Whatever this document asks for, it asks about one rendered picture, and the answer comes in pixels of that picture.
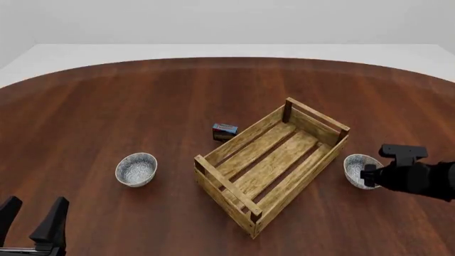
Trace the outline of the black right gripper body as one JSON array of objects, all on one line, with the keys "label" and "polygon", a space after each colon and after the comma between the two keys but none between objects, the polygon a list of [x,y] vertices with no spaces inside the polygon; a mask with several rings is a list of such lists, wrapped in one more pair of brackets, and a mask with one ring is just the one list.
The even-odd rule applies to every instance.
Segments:
[{"label": "black right gripper body", "polygon": [[366,164],[360,172],[360,178],[363,180],[365,187],[377,187],[375,182],[376,176],[380,174],[380,170],[374,164]]}]

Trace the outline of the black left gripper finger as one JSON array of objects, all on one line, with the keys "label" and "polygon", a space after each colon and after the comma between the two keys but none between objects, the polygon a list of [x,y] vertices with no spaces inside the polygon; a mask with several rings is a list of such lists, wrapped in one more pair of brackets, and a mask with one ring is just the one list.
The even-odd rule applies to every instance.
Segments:
[{"label": "black left gripper finger", "polygon": [[29,238],[35,245],[66,245],[65,224],[70,202],[59,197]]},{"label": "black left gripper finger", "polygon": [[15,196],[10,196],[0,206],[0,235],[7,235],[11,224],[21,209],[23,202]]}]

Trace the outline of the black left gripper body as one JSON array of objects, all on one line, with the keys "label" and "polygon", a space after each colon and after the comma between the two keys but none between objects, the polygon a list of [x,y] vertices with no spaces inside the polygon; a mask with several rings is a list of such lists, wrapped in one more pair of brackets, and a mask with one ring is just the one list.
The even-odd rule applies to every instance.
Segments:
[{"label": "black left gripper body", "polygon": [[29,238],[34,241],[34,248],[4,247],[6,235],[0,235],[0,256],[66,256],[65,234],[51,238],[31,235]]}]

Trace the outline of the small printed food box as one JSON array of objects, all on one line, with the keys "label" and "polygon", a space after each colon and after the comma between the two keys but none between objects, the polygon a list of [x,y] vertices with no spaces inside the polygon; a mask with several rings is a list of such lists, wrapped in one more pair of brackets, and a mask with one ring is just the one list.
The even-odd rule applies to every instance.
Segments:
[{"label": "small printed food box", "polygon": [[238,127],[215,123],[212,126],[213,140],[219,142],[226,142],[231,140],[238,134]]}]

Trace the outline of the wooden slat tray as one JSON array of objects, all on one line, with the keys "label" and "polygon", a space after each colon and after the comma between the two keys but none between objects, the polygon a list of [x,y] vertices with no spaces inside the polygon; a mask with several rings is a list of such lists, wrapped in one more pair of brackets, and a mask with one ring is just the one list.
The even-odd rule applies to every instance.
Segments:
[{"label": "wooden slat tray", "polygon": [[256,238],[339,155],[349,131],[288,97],[208,155],[197,155],[196,182]]}]

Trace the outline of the speckled blue-white bowl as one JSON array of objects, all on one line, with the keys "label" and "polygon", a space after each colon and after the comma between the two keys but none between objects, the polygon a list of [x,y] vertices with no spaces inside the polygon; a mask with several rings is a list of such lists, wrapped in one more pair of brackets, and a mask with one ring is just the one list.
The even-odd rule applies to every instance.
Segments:
[{"label": "speckled blue-white bowl", "polygon": [[149,153],[134,153],[124,157],[115,169],[118,182],[128,187],[147,185],[155,176],[158,161]]},{"label": "speckled blue-white bowl", "polygon": [[347,180],[359,189],[372,190],[379,188],[380,185],[374,185],[373,187],[367,187],[364,180],[360,178],[360,172],[364,170],[367,164],[372,164],[376,168],[382,168],[383,165],[373,157],[362,154],[349,155],[344,159],[343,168],[344,174]]}]

